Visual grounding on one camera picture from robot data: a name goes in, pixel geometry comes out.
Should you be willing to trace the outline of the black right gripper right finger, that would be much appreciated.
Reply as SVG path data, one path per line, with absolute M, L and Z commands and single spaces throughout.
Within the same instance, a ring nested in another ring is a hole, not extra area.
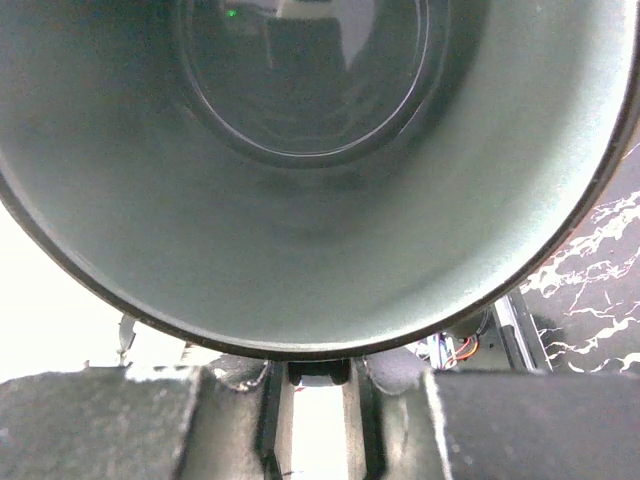
M 639 377 L 435 371 L 366 357 L 387 479 L 636 479 Z

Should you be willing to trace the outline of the dark grey mug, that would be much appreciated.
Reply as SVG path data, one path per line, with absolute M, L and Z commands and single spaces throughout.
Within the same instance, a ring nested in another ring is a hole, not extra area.
M 517 286 L 639 117 L 635 1 L 5 1 L 1 198 L 179 337 L 322 360 Z

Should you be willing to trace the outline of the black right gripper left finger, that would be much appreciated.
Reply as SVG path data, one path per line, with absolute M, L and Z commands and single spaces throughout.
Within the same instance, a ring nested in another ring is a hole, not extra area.
M 4 479 L 260 479 L 268 364 L 90 367 L 1 385 Z

